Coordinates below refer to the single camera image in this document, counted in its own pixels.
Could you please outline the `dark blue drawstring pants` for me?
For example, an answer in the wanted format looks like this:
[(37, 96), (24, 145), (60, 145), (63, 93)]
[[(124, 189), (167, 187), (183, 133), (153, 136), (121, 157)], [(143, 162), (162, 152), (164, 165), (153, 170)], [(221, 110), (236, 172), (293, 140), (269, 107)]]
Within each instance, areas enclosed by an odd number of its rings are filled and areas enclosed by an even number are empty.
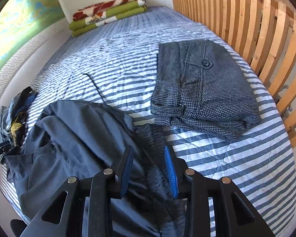
[[(125, 195), (111, 200), (112, 236), (183, 236), (185, 207), (171, 195), (162, 128), (134, 126), (129, 115), (103, 103), (51, 103), (21, 151), (5, 157), (23, 214), (33, 220), (69, 177), (83, 180), (115, 169), (128, 146), (134, 160)], [(88, 236), (89, 201), (82, 236)]]

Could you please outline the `black yellow patterned garment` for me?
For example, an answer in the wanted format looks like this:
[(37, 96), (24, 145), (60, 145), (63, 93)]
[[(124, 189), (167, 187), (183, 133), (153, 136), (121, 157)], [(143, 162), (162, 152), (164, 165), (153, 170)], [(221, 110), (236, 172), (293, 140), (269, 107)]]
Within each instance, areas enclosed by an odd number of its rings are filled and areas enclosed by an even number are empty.
[(30, 86), (23, 89), (16, 97), (13, 108), (10, 112), (11, 125), (9, 127), (11, 140), (14, 146), (20, 146), (23, 142), (25, 131), (27, 130), (27, 111), (38, 93)]

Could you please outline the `light blue denim garment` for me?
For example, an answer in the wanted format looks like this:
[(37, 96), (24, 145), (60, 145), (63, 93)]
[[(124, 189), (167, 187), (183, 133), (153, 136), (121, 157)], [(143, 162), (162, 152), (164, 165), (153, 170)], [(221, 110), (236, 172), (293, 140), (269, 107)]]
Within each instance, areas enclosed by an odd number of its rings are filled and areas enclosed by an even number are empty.
[(10, 128), (15, 118), (16, 105), (19, 99), (19, 95), (13, 97), (9, 107), (2, 106), (0, 109), (0, 137), (2, 141), (12, 141)]

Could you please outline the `blue white striped bed quilt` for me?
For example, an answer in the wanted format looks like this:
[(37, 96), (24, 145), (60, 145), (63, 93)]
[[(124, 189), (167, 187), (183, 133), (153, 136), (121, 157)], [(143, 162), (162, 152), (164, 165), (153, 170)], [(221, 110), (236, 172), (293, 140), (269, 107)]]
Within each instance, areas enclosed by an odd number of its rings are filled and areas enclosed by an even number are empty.
[(8, 161), (31, 220), (72, 173), (90, 177), (126, 141), (107, 105), (148, 140), (212, 179), (230, 177), (275, 236), (292, 222), (296, 171), (276, 104), (247, 62), (202, 24), (166, 7), (70, 38), (31, 83), (22, 149)]

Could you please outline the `grey houndstooth folded pants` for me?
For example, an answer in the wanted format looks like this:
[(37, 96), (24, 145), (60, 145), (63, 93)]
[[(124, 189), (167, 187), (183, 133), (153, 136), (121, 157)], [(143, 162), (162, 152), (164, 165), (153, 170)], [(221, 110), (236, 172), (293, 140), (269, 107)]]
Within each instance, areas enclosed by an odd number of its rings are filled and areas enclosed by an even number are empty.
[(225, 141), (256, 127), (260, 113), (240, 66), (210, 40), (161, 43), (151, 97), (155, 123)]

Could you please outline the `green folded blanket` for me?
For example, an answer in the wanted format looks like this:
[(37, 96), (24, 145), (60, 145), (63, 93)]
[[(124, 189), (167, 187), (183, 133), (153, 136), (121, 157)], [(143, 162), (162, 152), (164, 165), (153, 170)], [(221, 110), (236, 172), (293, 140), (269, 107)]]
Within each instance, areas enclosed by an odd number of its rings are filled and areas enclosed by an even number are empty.
[(147, 11), (145, 4), (145, 0), (136, 0), (108, 9), (104, 12), (99, 12), (94, 16), (88, 16), (78, 21), (72, 21), (69, 24), (71, 35), (77, 37), (103, 25), (144, 13)]

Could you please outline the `red cream folded blanket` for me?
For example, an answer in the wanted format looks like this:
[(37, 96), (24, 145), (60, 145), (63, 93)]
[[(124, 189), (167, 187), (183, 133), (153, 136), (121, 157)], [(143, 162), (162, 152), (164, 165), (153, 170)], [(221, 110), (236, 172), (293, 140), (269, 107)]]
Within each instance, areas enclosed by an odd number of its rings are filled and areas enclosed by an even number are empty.
[(133, 2), (133, 1), (136, 1), (136, 0), (110, 0), (106, 2), (93, 4), (83, 9), (79, 9), (77, 12), (75, 12), (73, 14), (73, 21), (78, 21), (88, 16), (93, 16), (99, 12), (104, 12), (108, 9), (117, 7), (119, 5), (123, 5), (128, 2)]

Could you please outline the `landscape wall scroll painting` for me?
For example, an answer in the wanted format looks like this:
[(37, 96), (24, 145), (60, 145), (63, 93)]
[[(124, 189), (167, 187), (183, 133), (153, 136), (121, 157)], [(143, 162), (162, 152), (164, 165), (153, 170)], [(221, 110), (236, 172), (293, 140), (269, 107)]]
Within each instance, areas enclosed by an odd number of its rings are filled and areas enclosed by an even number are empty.
[(67, 21), (58, 0), (8, 0), (0, 11), (0, 99), (28, 58)]

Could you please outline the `wooden slatted bed rail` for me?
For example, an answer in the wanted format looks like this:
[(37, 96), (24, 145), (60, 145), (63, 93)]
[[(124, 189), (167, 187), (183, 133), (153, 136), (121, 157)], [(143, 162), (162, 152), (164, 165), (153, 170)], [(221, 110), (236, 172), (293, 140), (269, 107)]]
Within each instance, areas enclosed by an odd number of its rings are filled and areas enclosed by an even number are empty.
[(276, 0), (172, 0), (175, 11), (229, 44), (275, 99), (296, 147), (296, 11)]

